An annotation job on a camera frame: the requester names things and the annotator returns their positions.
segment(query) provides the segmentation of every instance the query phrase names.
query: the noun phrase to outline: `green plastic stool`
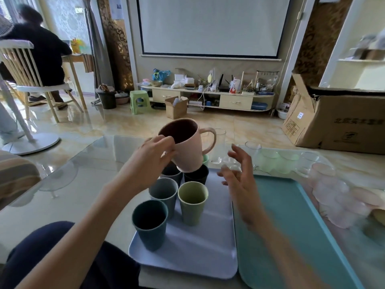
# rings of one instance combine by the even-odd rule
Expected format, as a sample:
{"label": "green plastic stool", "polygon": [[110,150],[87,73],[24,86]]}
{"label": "green plastic stool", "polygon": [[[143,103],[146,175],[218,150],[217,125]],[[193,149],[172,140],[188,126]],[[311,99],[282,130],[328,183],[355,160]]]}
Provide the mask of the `green plastic stool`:
{"label": "green plastic stool", "polygon": [[148,98],[147,91],[145,90],[133,90],[130,91],[130,107],[132,114],[138,114],[137,110],[151,110],[150,98]]}

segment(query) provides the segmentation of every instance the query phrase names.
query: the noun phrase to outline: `teal tray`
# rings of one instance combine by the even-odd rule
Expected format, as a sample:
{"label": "teal tray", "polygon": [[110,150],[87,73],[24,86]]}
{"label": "teal tray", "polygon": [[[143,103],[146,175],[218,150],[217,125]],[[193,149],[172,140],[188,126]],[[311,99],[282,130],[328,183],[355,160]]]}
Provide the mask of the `teal tray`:
{"label": "teal tray", "polygon": [[[254,175],[261,201],[276,227],[333,289],[364,289],[301,185],[293,179]],[[286,288],[262,239],[234,209],[238,271],[253,289]]]}

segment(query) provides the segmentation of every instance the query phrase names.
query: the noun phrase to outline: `wall outlet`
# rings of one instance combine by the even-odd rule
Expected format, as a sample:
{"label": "wall outlet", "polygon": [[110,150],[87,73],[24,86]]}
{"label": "wall outlet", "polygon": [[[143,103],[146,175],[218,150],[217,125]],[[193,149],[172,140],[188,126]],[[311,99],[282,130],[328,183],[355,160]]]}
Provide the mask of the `wall outlet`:
{"label": "wall outlet", "polygon": [[75,7],[75,13],[76,14],[83,14],[84,13],[84,9],[82,7]]}

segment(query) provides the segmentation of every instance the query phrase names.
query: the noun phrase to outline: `projector screen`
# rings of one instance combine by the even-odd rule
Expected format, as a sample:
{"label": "projector screen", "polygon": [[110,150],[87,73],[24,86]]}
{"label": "projector screen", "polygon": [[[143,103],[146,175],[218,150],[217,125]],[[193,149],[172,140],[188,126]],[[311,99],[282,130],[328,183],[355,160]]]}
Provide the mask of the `projector screen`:
{"label": "projector screen", "polygon": [[136,0],[144,55],[277,58],[290,0]]}

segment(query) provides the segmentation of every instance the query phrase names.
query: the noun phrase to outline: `fan stand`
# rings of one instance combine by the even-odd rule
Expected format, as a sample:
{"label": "fan stand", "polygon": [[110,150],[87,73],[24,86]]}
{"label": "fan stand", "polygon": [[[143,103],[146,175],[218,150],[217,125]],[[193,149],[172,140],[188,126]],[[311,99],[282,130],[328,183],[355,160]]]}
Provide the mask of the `fan stand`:
{"label": "fan stand", "polygon": [[25,136],[4,145],[2,148],[4,151],[15,155],[27,155],[50,148],[60,141],[59,136],[54,133],[31,134],[1,75],[0,89],[5,101],[15,114],[17,121],[25,133]]}

